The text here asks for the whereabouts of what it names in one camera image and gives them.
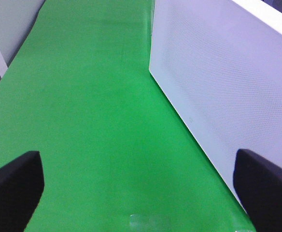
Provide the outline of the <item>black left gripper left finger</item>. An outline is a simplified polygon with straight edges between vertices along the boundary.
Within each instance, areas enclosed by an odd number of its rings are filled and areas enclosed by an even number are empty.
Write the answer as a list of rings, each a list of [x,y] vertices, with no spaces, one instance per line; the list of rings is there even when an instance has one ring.
[[[0,232],[23,232],[44,190],[39,151],[28,151],[0,168]]]

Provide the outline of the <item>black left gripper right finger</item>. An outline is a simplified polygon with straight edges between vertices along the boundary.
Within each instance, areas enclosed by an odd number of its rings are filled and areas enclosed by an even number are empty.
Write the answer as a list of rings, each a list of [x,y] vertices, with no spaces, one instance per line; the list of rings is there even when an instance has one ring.
[[[282,168],[251,150],[239,149],[233,186],[258,232],[282,232]]]

